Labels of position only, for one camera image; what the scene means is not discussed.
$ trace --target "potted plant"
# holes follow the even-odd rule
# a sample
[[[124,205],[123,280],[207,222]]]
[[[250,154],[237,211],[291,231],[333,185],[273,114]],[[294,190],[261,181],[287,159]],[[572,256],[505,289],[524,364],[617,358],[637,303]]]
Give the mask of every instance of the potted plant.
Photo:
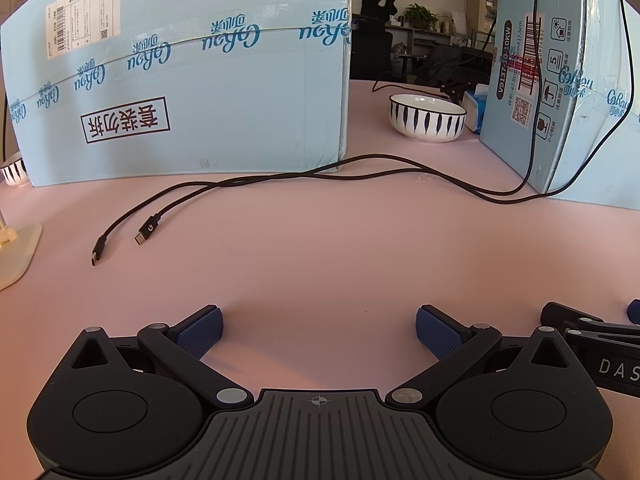
[[[404,17],[412,22],[414,28],[423,30],[435,30],[435,23],[438,17],[426,7],[418,4],[411,4],[404,11]]]

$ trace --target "striped bowl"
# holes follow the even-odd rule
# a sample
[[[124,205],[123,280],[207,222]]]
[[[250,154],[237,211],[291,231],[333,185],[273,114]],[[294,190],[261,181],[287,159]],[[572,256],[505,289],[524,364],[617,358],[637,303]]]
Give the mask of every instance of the striped bowl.
[[[2,173],[4,181],[9,186],[21,186],[29,181],[27,169],[24,167],[20,152],[15,153],[0,164],[0,173]]]
[[[462,134],[466,110],[443,99],[396,94],[389,98],[389,120],[401,134],[426,142],[448,142]]]

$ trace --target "white stand base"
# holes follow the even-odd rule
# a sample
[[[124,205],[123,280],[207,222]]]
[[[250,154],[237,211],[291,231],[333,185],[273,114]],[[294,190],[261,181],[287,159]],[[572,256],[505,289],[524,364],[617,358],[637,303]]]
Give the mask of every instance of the white stand base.
[[[18,231],[18,237],[0,247],[0,290],[17,282],[27,271],[36,251],[42,225],[34,224]]]

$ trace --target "pink table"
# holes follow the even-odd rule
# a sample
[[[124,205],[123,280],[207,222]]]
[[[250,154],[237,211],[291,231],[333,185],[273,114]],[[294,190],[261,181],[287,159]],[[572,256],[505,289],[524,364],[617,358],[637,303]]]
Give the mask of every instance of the pink table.
[[[395,153],[493,189],[518,183],[470,132],[441,145],[396,133],[386,110],[388,96],[402,91],[371,94],[370,85],[351,83],[349,155]],[[341,173],[395,166],[363,161]],[[86,326],[133,335],[215,303],[225,336],[203,361],[254,394],[373,387],[384,396],[434,362],[415,336],[424,303],[468,325],[525,336],[547,301],[624,323],[626,305],[640,296],[640,212],[561,200],[492,205],[418,174],[216,190],[166,218],[138,246],[133,238],[158,203],[114,232],[91,266],[91,249],[111,221],[183,180],[0,185],[10,224],[44,226],[29,270],[0,292],[3,478],[40,473],[27,413]],[[603,395],[614,434],[599,471],[640,479],[640,399]]]

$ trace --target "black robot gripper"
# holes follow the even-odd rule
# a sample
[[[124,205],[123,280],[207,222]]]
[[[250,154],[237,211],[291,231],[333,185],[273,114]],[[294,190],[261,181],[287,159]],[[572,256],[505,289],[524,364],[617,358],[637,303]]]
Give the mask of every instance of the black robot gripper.
[[[600,478],[611,415],[551,326],[509,338],[423,306],[417,335],[440,360],[384,401],[374,389],[254,400],[199,360],[222,329],[209,305],[135,337],[83,330],[28,417],[41,479]]]

